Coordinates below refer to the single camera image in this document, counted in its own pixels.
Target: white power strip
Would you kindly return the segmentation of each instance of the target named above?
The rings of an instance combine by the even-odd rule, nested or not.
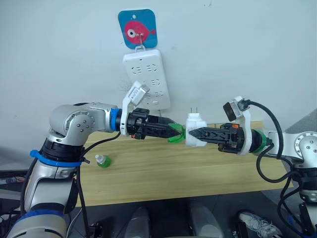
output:
[[[170,107],[165,72],[158,50],[149,50],[127,54],[123,65],[132,83],[139,81],[149,87],[150,91],[140,103],[150,110]]]

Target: small bottle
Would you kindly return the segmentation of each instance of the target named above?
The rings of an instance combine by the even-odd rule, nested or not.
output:
[[[111,164],[111,159],[107,155],[96,155],[95,156],[97,165],[103,168],[107,168]]]

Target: fish sticker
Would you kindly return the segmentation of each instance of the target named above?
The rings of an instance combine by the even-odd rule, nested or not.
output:
[[[158,44],[154,12],[150,9],[124,10],[118,14],[125,45],[135,49],[140,45],[140,36],[145,48],[154,48]]]
[[[124,27],[124,34],[129,42],[140,44],[139,35],[141,35],[142,42],[145,42],[150,34],[155,35],[155,29],[149,31],[141,22],[129,21]]]

